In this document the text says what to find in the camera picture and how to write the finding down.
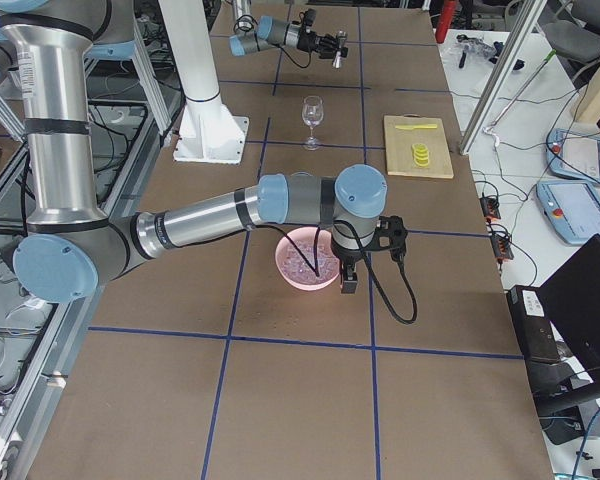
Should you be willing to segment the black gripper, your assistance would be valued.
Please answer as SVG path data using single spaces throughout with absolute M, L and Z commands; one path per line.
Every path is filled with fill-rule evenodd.
M 358 286 L 358 275 L 356 263 L 362 259 L 363 254 L 359 249 L 348 249 L 338 244 L 331 243 L 331 251 L 341 262 L 339 268 L 340 291 L 342 293 L 355 294 Z
M 335 36 L 330 34 L 318 35 L 314 31 L 301 30 L 297 40 L 297 49 L 307 53 L 317 52 L 320 59 L 332 59 L 336 57 L 346 58 L 348 48 L 343 47 L 333 51 L 333 42 L 345 43 L 347 33 L 338 31 Z

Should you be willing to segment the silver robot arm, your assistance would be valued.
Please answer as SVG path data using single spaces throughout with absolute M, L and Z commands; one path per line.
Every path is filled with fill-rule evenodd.
M 69 303 L 163 253 L 269 224 L 330 229 L 344 276 L 378 237 L 387 183 L 357 164 L 334 178 L 266 175 L 256 185 L 158 213 L 120 217 L 142 161 L 128 147 L 108 198 L 97 196 L 86 56 L 101 47 L 132 55 L 138 36 L 129 1 L 0 1 L 3 35 L 17 53 L 35 207 L 10 266 L 20 285 Z
M 317 53 L 320 59 L 332 60 L 334 68 L 348 56 L 347 33 L 319 35 L 313 30 L 317 11 L 307 9 L 297 21 L 286 22 L 264 15 L 250 32 L 233 35 L 229 39 L 231 53 L 245 56 L 273 48 L 290 47 L 308 54 Z

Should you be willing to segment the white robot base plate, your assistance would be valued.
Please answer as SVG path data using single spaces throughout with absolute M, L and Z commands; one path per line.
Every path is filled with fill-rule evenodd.
M 178 162 L 239 164 L 249 118 L 234 116 L 218 99 L 187 101 L 173 153 Z

